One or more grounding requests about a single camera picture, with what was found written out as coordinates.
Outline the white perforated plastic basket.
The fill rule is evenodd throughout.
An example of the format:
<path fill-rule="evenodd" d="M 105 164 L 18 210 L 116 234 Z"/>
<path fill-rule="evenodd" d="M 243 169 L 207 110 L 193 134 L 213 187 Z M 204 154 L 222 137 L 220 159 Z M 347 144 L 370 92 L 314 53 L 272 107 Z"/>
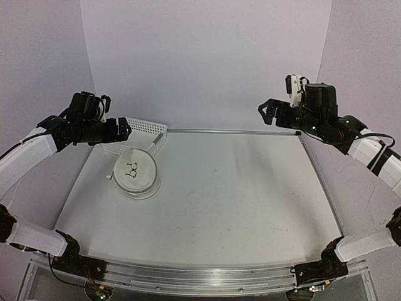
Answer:
<path fill-rule="evenodd" d="M 132 132 L 127 141 L 102 144 L 102 149 L 111 154 L 121 155 L 130 149 L 142 149 L 152 157 L 167 140 L 168 126 L 145 120 L 126 118 Z"/>

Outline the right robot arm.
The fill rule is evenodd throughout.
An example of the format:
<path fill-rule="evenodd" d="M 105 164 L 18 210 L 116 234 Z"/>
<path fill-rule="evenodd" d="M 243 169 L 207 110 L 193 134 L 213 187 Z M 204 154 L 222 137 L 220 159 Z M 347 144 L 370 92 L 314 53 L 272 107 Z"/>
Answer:
<path fill-rule="evenodd" d="M 294 129 L 364 165 L 397 196 L 400 195 L 400 154 L 386 144 L 388 135 L 374 133 L 351 115 L 339 116 L 336 89 L 325 83 L 310 83 L 305 77 L 288 77 L 289 101 L 270 98 L 258 106 L 266 125 Z M 333 252 L 316 262 L 315 272 L 328 278 L 356 257 L 400 245 L 400 209 L 384 228 L 359 236 L 345 236 L 334 244 Z"/>

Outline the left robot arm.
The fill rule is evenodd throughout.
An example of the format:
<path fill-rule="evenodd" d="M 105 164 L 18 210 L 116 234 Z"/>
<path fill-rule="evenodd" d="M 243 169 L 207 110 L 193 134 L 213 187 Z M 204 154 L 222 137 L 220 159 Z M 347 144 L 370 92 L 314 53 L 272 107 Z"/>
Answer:
<path fill-rule="evenodd" d="M 127 119 L 106 117 L 110 104 L 107 95 L 76 92 L 62 113 L 38 123 L 27 137 L 1 155 L 1 196 L 32 168 L 69 145 L 94 146 L 128 140 L 132 129 Z M 1 243 L 57 256 L 71 274 L 84 269 L 83 258 L 66 250 L 70 245 L 66 235 L 14 217 L 5 206 L 1 206 Z"/>

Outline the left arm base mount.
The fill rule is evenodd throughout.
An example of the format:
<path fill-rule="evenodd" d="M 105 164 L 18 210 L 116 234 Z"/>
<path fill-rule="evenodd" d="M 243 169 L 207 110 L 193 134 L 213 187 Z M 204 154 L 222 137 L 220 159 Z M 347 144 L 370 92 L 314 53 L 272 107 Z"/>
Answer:
<path fill-rule="evenodd" d="M 103 280 L 107 263 L 104 260 L 87 257 L 80 254 L 79 242 L 71 235 L 56 230 L 67 242 L 61 256 L 54 256 L 51 267 L 65 273 L 81 277 L 90 276 L 92 280 Z"/>

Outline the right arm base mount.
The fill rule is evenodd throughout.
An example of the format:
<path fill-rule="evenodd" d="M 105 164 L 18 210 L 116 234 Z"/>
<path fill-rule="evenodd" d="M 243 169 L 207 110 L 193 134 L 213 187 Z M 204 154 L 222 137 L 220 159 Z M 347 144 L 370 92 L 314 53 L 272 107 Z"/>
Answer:
<path fill-rule="evenodd" d="M 341 239 L 343 236 L 331 241 L 321 252 L 320 260 L 300 263 L 290 269 L 295 275 L 298 287 L 348 275 L 347 262 L 342 262 L 335 253 L 335 248 Z"/>

